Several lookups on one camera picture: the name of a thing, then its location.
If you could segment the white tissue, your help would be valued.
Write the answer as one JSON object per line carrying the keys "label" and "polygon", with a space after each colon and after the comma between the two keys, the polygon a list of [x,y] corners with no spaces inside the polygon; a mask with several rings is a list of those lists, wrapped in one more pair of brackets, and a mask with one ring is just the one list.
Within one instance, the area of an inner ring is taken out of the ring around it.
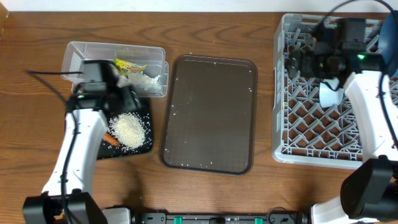
{"label": "white tissue", "polygon": [[143,90],[148,90],[149,88],[153,88],[159,84],[160,75],[152,78],[142,72],[131,72],[127,75],[121,75],[120,78],[123,82],[131,83]]}

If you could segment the pile of white rice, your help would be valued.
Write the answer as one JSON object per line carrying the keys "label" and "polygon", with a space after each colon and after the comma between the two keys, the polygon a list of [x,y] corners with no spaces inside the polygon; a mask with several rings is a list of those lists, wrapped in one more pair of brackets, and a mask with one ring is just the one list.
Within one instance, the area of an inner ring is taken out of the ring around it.
{"label": "pile of white rice", "polygon": [[146,127],[137,113],[122,113],[109,120],[108,133],[128,149],[137,149],[144,145]]}

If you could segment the yellow-green snack wrapper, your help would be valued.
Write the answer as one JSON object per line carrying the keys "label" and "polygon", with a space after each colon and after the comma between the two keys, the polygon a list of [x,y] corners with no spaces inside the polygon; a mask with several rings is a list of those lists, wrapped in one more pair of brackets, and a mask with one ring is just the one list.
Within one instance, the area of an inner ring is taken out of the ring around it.
{"label": "yellow-green snack wrapper", "polygon": [[120,75],[128,76],[130,73],[143,72],[147,65],[138,65],[121,59],[114,59],[114,64]]}

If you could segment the light blue bowl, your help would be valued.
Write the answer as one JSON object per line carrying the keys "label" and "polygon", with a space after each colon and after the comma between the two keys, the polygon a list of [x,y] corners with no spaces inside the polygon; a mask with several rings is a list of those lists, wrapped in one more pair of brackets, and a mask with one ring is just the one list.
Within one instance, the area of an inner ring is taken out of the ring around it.
{"label": "light blue bowl", "polygon": [[322,108],[339,105],[343,95],[344,89],[340,88],[339,79],[325,79],[320,82],[319,100]]}

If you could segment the orange carrot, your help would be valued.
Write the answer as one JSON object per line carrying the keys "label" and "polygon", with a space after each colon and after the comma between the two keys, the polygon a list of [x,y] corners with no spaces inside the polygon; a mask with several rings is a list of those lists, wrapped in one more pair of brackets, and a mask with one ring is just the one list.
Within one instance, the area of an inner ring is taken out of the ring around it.
{"label": "orange carrot", "polygon": [[110,143],[111,145],[113,145],[113,146],[116,146],[116,147],[119,147],[119,146],[120,146],[120,143],[119,143],[115,138],[113,138],[112,135],[110,135],[109,133],[106,133],[106,134],[103,136],[103,139],[104,139],[106,142],[108,142],[108,143]]}

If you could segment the dark blue plate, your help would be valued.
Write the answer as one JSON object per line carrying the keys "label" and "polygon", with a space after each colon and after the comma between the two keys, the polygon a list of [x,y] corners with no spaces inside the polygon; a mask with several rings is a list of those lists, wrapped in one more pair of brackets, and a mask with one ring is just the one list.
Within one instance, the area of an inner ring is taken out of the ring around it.
{"label": "dark blue plate", "polygon": [[382,24],[378,49],[386,63],[386,73],[397,78],[397,10],[391,12]]}

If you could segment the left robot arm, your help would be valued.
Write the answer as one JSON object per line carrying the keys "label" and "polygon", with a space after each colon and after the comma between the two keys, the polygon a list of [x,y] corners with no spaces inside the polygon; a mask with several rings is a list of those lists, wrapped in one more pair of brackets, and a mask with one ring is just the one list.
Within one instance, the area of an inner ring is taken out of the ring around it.
{"label": "left robot arm", "polygon": [[65,104],[65,134],[52,175],[39,196],[27,197],[26,223],[132,223],[130,209],[100,209],[91,196],[98,151],[109,115],[140,111],[134,87],[122,84],[110,60],[85,60],[83,81]]}

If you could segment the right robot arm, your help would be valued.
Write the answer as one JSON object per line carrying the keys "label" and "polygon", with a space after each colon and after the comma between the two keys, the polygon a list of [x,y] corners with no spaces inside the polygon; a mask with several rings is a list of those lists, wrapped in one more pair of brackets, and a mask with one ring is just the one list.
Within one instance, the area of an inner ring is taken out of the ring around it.
{"label": "right robot arm", "polygon": [[291,77],[339,81],[359,130],[363,163],[334,199],[311,207],[310,223],[376,223],[397,219],[397,106],[389,91],[390,64],[366,51],[365,19],[321,20],[312,30],[312,50],[294,50]]}

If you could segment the clear plastic waste bin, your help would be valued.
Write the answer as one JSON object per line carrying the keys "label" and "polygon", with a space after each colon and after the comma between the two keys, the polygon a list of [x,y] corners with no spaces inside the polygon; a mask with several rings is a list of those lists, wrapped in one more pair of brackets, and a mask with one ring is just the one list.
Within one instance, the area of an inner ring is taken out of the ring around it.
{"label": "clear plastic waste bin", "polygon": [[67,45],[62,72],[81,70],[85,60],[121,59],[138,65],[147,65],[143,74],[149,77],[160,75],[159,84],[148,90],[134,86],[141,97],[165,97],[169,84],[169,64],[161,47],[73,41]]}

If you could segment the grey dishwasher rack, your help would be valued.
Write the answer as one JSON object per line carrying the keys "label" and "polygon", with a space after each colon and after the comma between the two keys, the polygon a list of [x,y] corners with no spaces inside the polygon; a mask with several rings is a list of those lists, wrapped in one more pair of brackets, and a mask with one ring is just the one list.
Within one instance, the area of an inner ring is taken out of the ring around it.
{"label": "grey dishwasher rack", "polygon": [[[351,103],[345,93],[339,105],[320,106],[320,82],[288,76],[285,62],[293,50],[312,50],[311,30],[321,16],[285,14],[274,34],[275,97],[272,109],[272,156],[277,162],[357,169],[363,148]],[[397,106],[397,81],[389,82]]]}

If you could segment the black plastic bin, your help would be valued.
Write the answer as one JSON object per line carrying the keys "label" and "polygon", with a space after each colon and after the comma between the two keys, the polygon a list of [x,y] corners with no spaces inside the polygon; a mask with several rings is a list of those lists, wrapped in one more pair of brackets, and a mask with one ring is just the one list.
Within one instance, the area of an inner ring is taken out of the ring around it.
{"label": "black plastic bin", "polygon": [[98,159],[129,156],[149,152],[153,147],[154,137],[149,102],[140,99],[142,108],[129,111],[141,116],[146,127],[146,140],[137,149],[128,149],[106,143],[103,136],[108,131],[109,120],[119,114],[121,97],[107,97],[84,94],[72,95],[66,102],[65,136],[62,149],[70,155],[70,162],[87,163]]}

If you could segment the dark brown serving tray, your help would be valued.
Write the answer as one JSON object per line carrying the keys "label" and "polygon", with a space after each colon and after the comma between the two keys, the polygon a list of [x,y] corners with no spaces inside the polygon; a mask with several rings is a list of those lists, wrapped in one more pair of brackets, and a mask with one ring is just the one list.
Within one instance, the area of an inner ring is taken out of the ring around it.
{"label": "dark brown serving tray", "polygon": [[247,173],[253,163],[257,78],[250,60],[176,59],[160,161],[174,169]]}

